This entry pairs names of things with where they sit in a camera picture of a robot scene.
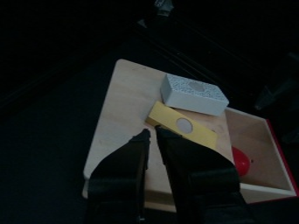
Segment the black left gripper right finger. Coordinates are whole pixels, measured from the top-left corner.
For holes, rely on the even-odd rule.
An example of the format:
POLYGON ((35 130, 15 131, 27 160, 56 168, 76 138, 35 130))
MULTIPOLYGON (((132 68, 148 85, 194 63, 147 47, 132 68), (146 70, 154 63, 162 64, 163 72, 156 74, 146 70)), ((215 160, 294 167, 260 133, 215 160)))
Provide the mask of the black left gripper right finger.
POLYGON ((155 131, 179 224, 256 224, 235 165, 168 129, 155 131))

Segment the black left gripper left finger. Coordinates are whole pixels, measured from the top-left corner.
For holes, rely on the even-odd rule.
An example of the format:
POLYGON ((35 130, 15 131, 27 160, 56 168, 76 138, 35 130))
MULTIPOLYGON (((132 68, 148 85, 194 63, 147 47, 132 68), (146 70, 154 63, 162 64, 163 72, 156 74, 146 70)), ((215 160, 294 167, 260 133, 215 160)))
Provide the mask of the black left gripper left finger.
POLYGON ((150 138, 144 129, 98 164, 88 180, 84 224, 144 222, 150 138))

